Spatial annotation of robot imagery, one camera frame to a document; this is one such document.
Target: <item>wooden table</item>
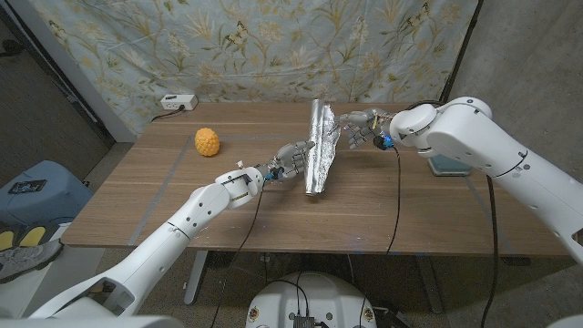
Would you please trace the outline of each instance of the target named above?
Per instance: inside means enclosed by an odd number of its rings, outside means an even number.
[[[335,114],[372,107],[336,104]],[[397,111],[405,105],[376,105]],[[194,111],[151,124],[63,236],[82,247],[138,245],[196,188],[219,175],[267,162],[283,145],[307,139],[310,104],[199,104]],[[220,153],[204,158],[194,146],[199,128],[220,137]],[[402,208],[391,253],[483,255],[492,252],[486,177],[436,178],[427,160],[400,147]],[[303,179],[266,187],[244,251],[384,253],[393,237],[397,161],[372,144],[349,150],[338,142],[326,191],[304,195]],[[247,234],[258,197],[225,210],[190,243],[199,250],[233,251]],[[566,255],[553,234],[496,188],[500,252],[512,256]]]

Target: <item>foil-wrapped object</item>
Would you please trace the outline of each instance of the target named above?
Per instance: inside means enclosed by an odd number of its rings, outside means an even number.
[[[306,195],[315,196],[324,191],[328,170],[336,156],[336,143],[340,129],[336,128],[332,107],[323,100],[312,102],[310,141],[315,146],[308,151],[304,171]]]

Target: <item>table leg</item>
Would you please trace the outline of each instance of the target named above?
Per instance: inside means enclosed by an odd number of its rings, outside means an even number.
[[[444,305],[441,302],[441,295],[439,287],[437,286],[437,279],[435,278],[434,267],[431,263],[431,258],[428,256],[415,256],[417,259],[417,267],[421,273],[421,279],[429,300],[429,306],[433,313],[443,313]]]
[[[197,251],[194,258],[194,264],[192,264],[192,271],[190,272],[189,282],[186,284],[186,292],[184,294],[184,303],[187,305],[192,305],[197,300],[207,255],[209,255],[209,251]]]

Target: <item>blue container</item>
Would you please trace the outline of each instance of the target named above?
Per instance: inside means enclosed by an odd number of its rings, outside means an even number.
[[[70,222],[92,196],[71,172],[44,160],[0,189],[0,222],[25,226]]]

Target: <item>wire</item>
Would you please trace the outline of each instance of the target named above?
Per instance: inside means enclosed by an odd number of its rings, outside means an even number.
[[[366,302],[366,296],[363,297],[363,306],[361,306],[361,315],[358,319],[358,327],[361,328],[363,326],[363,310],[364,310],[364,303]]]
[[[418,103],[428,104],[428,102],[419,101]],[[397,234],[397,228],[399,227],[399,219],[401,217],[401,155],[399,154],[399,150],[396,147],[393,147],[394,153],[397,156],[397,219],[394,222],[394,229],[393,229],[393,237],[391,238],[391,242],[389,243],[389,247],[386,249],[385,256],[389,255],[391,251],[391,247],[393,247],[394,239]],[[363,306],[361,308],[361,314],[358,320],[358,325],[362,326],[363,323],[363,310],[364,310],[364,303],[366,302],[366,295],[363,297]]]
[[[299,289],[300,291],[302,291],[302,294],[303,294],[303,299],[306,301],[306,316],[308,316],[308,315],[310,314],[310,310],[309,310],[309,309],[310,309],[310,306],[308,305],[308,296],[306,296],[306,292],[304,292],[304,291],[303,291],[303,288],[302,288],[302,287],[300,287],[300,285],[299,285],[299,284],[297,284],[297,283],[293,283],[293,282],[288,282],[288,281],[286,281],[286,280],[284,280],[284,279],[276,279],[276,280],[274,280],[273,282],[286,282],[286,283],[288,283],[288,284],[292,284],[292,285],[294,285],[294,286],[296,287],[296,291],[297,291],[298,289]],[[300,304],[300,297],[298,297],[298,306],[300,306],[299,304]]]
[[[494,294],[496,293],[496,284],[498,281],[498,224],[496,218],[496,200],[494,199],[494,186],[492,184],[492,178],[486,176],[488,181],[488,191],[490,193],[490,211],[492,212],[492,236],[494,240],[494,252],[492,254],[492,260],[494,261],[492,266],[492,271],[494,276],[492,277],[492,288],[490,289],[490,296],[488,297],[488,302],[486,303],[486,308],[484,308],[484,313],[482,314],[482,323],[480,327],[484,328],[486,324],[486,317],[488,316],[488,310],[492,305],[494,300]]]
[[[302,276],[302,273],[303,270],[300,270],[300,273],[298,273],[298,279],[295,280],[295,296],[298,299],[298,315],[300,315],[300,293],[298,292],[298,289],[300,288],[300,276]],[[310,314],[310,310],[308,310],[308,299],[306,299],[306,316],[308,316],[308,314]]]
[[[220,291],[219,304],[217,304],[217,310],[215,310],[215,315],[212,317],[212,323],[210,324],[210,328],[215,326],[215,321],[217,320],[217,315],[219,314],[220,304],[222,303],[222,297],[225,295],[225,286],[227,285],[227,277],[228,277],[229,269],[233,265],[235,260],[237,260],[237,255],[239,254],[240,249],[243,248],[245,241],[247,241],[247,239],[251,235],[251,231],[253,230],[253,226],[255,226],[255,221],[257,220],[257,213],[259,213],[259,205],[261,204],[261,197],[263,197],[263,188],[261,188],[261,194],[259,195],[259,201],[257,202],[257,209],[255,209],[255,216],[253,217],[253,222],[251,223],[251,227],[249,228],[249,232],[247,232],[247,236],[245,236],[245,239],[240,244],[237,251],[235,251],[235,256],[230,261],[229,266],[227,267],[227,271],[225,272],[225,279],[222,282],[222,290]]]
[[[401,217],[401,155],[399,155],[399,150],[393,147],[394,153],[397,155],[397,167],[398,167],[398,174],[397,174],[397,220],[394,222],[394,229],[393,229],[393,238],[389,243],[389,248],[386,249],[386,254],[389,255],[389,251],[391,251],[391,247],[393,247],[394,237],[397,234],[397,228],[399,226],[399,218]]]
[[[178,109],[173,110],[173,111],[169,112],[168,114],[158,115],[158,116],[154,117],[150,122],[153,122],[159,118],[165,118],[165,117],[170,116],[170,115],[178,114],[179,112],[181,112],[183,110],[184,110],[184,105],[180,105],[180,107]]]
[[[354,280],[353,262],[350,260],[350,254],[346,254],[346,256],[348,257],[348,265],[350,266],[350,276],[353,279],[353,285],[356,286],[356,282]]]

